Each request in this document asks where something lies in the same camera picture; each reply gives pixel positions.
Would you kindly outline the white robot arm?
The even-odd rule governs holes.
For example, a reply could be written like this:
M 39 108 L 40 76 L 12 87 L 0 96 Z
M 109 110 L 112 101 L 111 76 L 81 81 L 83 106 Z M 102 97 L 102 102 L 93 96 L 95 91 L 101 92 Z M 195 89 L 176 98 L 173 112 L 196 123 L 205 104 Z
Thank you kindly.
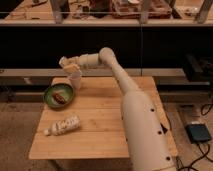
M 69 74 L 80 68 L 109 67 L 123 94 L 121 115 L 133 171 L 176 171 L 151 97 L 122 68 L 112 49 L 62 57 L 59 65 Z

